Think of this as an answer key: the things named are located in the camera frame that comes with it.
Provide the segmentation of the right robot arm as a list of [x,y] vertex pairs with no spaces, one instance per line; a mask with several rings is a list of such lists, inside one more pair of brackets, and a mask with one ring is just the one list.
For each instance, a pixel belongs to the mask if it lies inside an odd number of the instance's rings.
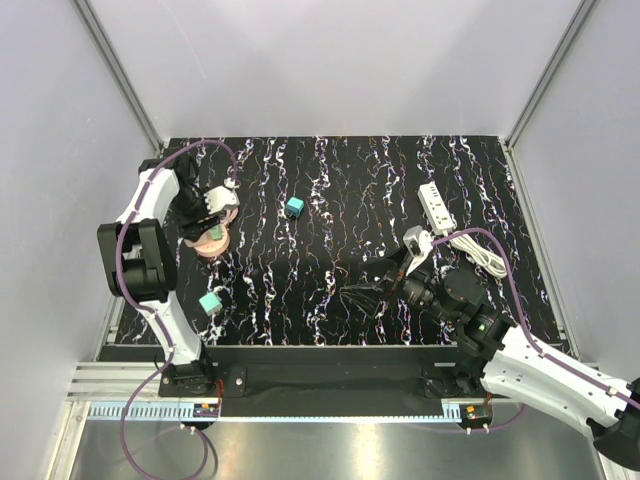
[[411,270],[401,249],[363,263],[375,279],[341,296],[369,317],[400,299],[453,328],[451,381],[466,396],[509,397],[571,426],[618,465],[639,468],[639,383],[606,375],[556,350],[493,308],[474,273],[453,269],[436,280]]

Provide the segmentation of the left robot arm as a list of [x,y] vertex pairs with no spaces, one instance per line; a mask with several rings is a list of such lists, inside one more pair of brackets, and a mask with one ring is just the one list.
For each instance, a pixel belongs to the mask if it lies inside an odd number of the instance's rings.
[[162,381],[203,396],[215,386],[215,367],[177,299],[178,269],[162,225],[175,208],[182,235],[195,243],[224,214],[211,211],[196,185],[193,155],[183,153],[156,171],[160,164],[159,159],[143,161],[134,197],[115,222],[98,227],[97,240],[111,293],[143,316],[163,348]]

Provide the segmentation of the green usb charger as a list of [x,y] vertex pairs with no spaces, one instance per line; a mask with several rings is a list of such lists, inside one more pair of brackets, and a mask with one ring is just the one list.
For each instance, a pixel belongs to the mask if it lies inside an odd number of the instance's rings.
[[216,225],[209,230],[211,239],[214,241],[221,240],[224,237],[223,229],[221,225]]

